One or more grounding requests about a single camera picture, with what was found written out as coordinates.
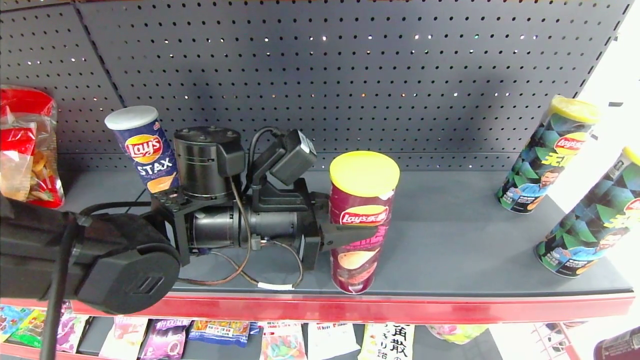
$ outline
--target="red shelf edge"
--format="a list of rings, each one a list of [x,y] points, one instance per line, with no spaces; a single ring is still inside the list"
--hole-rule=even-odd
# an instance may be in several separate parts
[[[15,357],[21,357],[24,359],[32,359],[38,360],[40,357],[40,349],[35,347],[28,347],[25,345],[15,345],[15,344],[0,344],[0,354],[9,355]],[[68,352],[59,351],[56,353],[56,360],[96,360],[97,356],[91,355],[82,355],[82,354],[71,354]]]
[[[170,293],[156,305],[135,313],[149,318],[213,318],[217,320],[293,320],[301,322],[397,322],[476,324],[562,322],[625,315],[635,293],[567,297],[350,297],[329,295],[245,295]],[[46,302],[0,299],[0,303],[45,308]],[[111,316],[79,301],[74,311]]]

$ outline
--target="purple snack bag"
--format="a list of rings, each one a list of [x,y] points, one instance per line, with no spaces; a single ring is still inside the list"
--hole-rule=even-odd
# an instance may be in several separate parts
[[[182,357],[189,319],[157,319],[142,352],[141,360],[175,359]]]

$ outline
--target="red snack bag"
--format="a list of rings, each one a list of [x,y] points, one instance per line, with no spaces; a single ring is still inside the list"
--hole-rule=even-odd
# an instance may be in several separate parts
[[[9,85],[2,85],[0,88],[0,129],[3,130],[3,140],[5,131],[12,131],[7,133],[7,136],[24,129],[35,131],[35,148],[30,154],[29,192],[26,201],[45,208],[59,208],[64,201],[62,184],[56,168],[57,114],[54,99],[39,90]],[[10,162],[10,159],[3,156],[3,168],[6,168],[5,164]]]

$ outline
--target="blue chip can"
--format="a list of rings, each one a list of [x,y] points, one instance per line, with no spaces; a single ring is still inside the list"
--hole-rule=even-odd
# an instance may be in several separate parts
[[[151,106],[131,106],[104,119],[151,193],[180,185],[175,154],[157,118]]]

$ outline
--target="green patterned chip can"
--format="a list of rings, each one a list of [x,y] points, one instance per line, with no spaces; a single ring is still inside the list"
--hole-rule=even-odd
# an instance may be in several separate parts
[[[515,213],[532,212],[599,120],[596,106],[555,96],[498,189],[500,205]]]
[[[625,147],[587,195],[535,247],[538,260],[577,277],[640,224],[640,152]]]

